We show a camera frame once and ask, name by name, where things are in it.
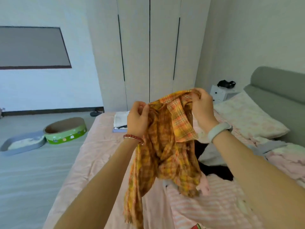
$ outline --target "orange plaid shirt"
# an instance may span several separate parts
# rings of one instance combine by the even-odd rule
[[[128,223],[143,229],[142,197],[155,178],[171,179],[186,196],[198,195],[201,172],[194,151],[191,92],[179,91],[150,103],[144,145],[136,148],[125,194],[124,215]]]

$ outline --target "wardrobe door handle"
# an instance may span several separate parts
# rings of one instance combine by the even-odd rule
[[[124,77],[124,82],[125,82],[124,60],[123,60],[122,39],[121,39],[121,27],[120,27],[120,17],[119,17],[119,15],[117,15],[117,20],[118,20],[118,22],[119,22],[119,33],[120,33],[121,56],[122,56],[122,65],[123,65],[123,77]]]
[[[178,47],[179,28],[180,28],[180,18],[179,18],[179,23],[178,23],[178,34],[177,34],[177,44],[176,44],[175,65],[173,67],[173,80],[175,79],[175,69],[176,69],[176,59],[177,59],[177,47]]]

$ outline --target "white nightstand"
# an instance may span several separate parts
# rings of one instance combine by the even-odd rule
[[[212,85],[210,95],[213,97],[213,102],[215,104],[228,100],[238,94],[236,90],[233,89],[227,89],[227,88],[220,88],[216,85]]]

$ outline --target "white wristband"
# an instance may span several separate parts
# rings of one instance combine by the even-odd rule
[[[214,137],[216,137],[219,133],[221,133],[223,130],[228,129],[230,132],[233,130],[233,127],[229,125],[227,122],[222,122],[218,125],[216,125],[214,128],[212,128],[208,133],[208,139],[212,143]]]

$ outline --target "gray litter box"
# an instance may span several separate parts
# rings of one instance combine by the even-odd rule
[[[26,152],[26,151],[29,151],[29,150],[37,149],[37,148],[39,148],[39,147],[41,147],[45,144],[45,142],[46,142],[45,137],[43,138],[43,140],[37,141],[36,144],[20,147],[20,148],[17,148],[17,149],[8,150],[9,146],[13,142],[24,140],[24,139],[38,139],[38,138],[41,138],[42,136],[44,136],[43,131],[37,131],[37,132],[30,132],[30,133],[21,134],[21,135],[18,135],[18,136],[11,137],[11,138],[7,139],[3,143],[3,145],[0,147],[0,154],[3,155],[3,156],[11,156],[11,155],[14,155],[14,154],[19,154],[19,153],[23,153],[23,152]]]

